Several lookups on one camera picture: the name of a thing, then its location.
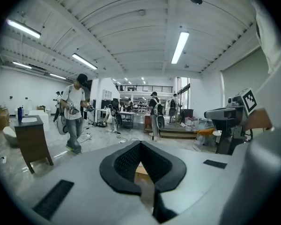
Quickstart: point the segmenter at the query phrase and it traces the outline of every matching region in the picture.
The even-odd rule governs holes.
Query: white ceiling
[[[189,0],[23,0],[9,18],[39,31],[41,38],[4,25],[0,55],[5,65],[16,60],[70,79],[83,72],[90,79],[132,80],[200,78],[244,37],[255,11],[249,0],[204,0],[202,5]],[[190,36],[185,54],[172,65],[181,31]],[[73,53],[98,69],[79,63]]]

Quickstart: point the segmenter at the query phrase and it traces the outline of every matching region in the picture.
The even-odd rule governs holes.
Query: floor
[[[19,197],[21,197],[21,194],[40,177],[76,156],[65,148],[68,136],[58,133],[56,125],[53,123],[53,117],[50,117],[49,120],[50,131],[45,132],[45,138],[54,166],[50,166],[46,159],[33,162],[31,164],[35,171],[34,174],[31,174],[27,169],[20,149],[11,148],[0,132],[0,157],[7,157],[7,162],[5,164],[0,160],[0,177],[7,183],[11,191]],[[11,127],[15,121],[16,118],[10,118]],[[121,133],[120,135],[110,133],[106,128],[90,126],[85,121],[84,131],[79,138],[79,142],[83,142],[81,143],[82,152],[111,146],[121,140],[132,141],[139,139],[148,141],[151,139],[151,136],[144,133],[142,130],[132,129],[129,131],[128,129],[120,128],[118,131]],[[199,146],[196,145],[197,141],[194,140],[159,138],[158,142],[181,149],[214,152],[210,150],[210,148],[198,149]]]

